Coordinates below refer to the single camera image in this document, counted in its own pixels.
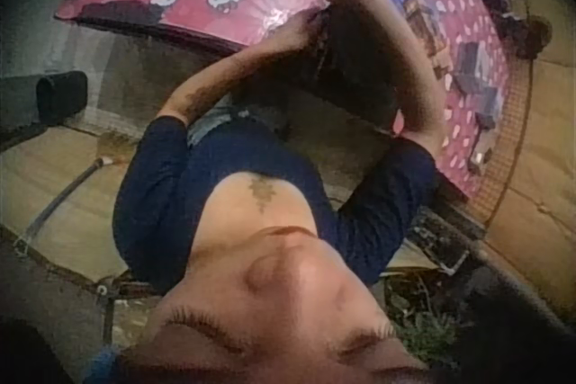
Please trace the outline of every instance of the navy blue shirt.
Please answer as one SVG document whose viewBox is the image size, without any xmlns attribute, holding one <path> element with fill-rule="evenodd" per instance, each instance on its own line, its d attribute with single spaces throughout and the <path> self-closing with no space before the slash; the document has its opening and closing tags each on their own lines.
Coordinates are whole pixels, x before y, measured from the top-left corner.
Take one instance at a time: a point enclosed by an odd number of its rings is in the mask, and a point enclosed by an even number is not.
<svg viewBox="0 0 576 384">
<path fill-rule="evenodd" d="M 122 182 L 113 215 L 116 246 L 134 276 L 160 292 L 184 276 L 205 202 L 231 174 L 251 172 L 296 186 L 319 237 L 340 252 L 366 284 L 375 283 L 435 186 L 436 166 L 420 145 L 396 138 L 350 199 L 335 212 L 311 162 L 266 127 L 238 119 L 196 147 L 171 117 L 150 123 Z"/>
</svg>

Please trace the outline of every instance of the eyelash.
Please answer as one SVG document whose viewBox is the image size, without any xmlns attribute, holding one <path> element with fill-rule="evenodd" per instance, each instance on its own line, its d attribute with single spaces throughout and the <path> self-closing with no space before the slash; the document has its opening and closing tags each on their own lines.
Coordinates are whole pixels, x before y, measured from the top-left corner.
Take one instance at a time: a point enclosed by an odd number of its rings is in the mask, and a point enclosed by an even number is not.
<svg viewBox="0 0 576 384">
<path fill-rule="evenodd" d="M 353 346 L 339 352 L 338 355 L 342 358 L 352 357 L 393 336 L 394 329 L 391 326 L 361 330 L 352 338 Z"/>
<path fill-rule="evenodd" d="M 249 344 L 246 341 L 231 339 L 228 334 L 222 330 L 222 326 L 218 322 L 202 312 L 191 313 L 186 310 L 186 308 L 175 308 L 166 323 L 185 326 L 191 321 L 194 321 L 197 326 L 204 327 L 208 333 L 216 334 L 217 337 L 226 344 L 231 352 L 242 354 L 245 353 L 246 349 L 249 347 Z"/>
</svg>

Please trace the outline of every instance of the box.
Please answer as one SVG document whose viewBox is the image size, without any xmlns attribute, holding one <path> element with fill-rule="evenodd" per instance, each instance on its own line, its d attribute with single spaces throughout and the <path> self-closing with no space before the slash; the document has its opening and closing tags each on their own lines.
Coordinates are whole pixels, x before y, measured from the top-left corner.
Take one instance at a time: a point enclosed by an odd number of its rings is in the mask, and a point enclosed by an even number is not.
<svg viewBox="0 0 576 384">
<path fill-rule="evenodd" d="M 476 120 L 480 126 L 485 129 L 496 128 L 504 104 L 502 89 L 486 87 L 481 94 L 475 96 L 475 99 Z"/>
<path fill-rule="evenodd" d="M 476 145 L 468 159 L 468 170 L 476 175 L 484 175 L 486 165 L 492 158 L 492 152 L 496 144 L 498 133 L 495 129 L 483 130 L 478 135 Z"/>
<path fill-rule="evenodd" d="M 460 44 L 454 79 L 465 94 L 483 91 L 490 72 L 490 59 L 484 42 Z"/>
<path fill-rule="evenodd" d="M 436 7 L 436 0 L 392 0 L 398 11 L 426 51 L 436 78 L 440 79 L 452 71 L 454 64 L 450 56 L 450 41 Z"/>
</svg>

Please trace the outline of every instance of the chest tattoo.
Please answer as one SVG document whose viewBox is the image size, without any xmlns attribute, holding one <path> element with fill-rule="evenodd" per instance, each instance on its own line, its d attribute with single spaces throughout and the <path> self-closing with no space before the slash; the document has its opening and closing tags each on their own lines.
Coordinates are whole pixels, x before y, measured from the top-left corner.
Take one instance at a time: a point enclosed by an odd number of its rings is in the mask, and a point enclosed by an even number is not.
<svg viewBox="0 0 576 384">
<path fill-rule="evenodd" d="M 256 199 L 256 205 L 260 213 L 264 213 L 266 206 L 276 195 L 272 181 L 273 179 L 271 177 L 255 174 L 250 182 L 249 189 L 252 191 L 252 196 Z"/>
</svg>

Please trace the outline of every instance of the lip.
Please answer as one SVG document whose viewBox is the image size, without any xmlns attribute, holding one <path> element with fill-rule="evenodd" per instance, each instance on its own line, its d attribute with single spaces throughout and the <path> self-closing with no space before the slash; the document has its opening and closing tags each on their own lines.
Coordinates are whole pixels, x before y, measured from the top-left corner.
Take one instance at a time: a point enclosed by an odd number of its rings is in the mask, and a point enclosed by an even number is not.
<svg viewBox="0 0 576 384">
<path fill-rule="evenodd" d="M 279 227 L 270 231 L 272 236 L 288 236 L 296 233 L 305 234 L 310 237 L 317 237 L 314 233 L 303 227 Z"/>
<path fill-rule="evenodd" d="M 301 230 L 301 229 L 284 229 L 281 228 L 279 231 L 275 231 L 274 233 L 269 233 L 271 236 L 279 236 L 277 237 L 279 240 L 275 242 L 272 240 L 271 242 L 271 249 L 269 249 L 265 254 L 261 255 L 258 259 L 261 260 L 274 260 L 278 262 L 279 260 L 283 260 L 286 258 L 287 255 L 293 254 L 296 251 L 301 251 L 303 249 L 307 249 L 308 242 L 301 242 L 299 239 L 295 242 L 285 242 L 287 236 L 290 234 L 300 234 L 303 233 L 306 236 L 309 235 L 308 230 Z"/>
</svg>

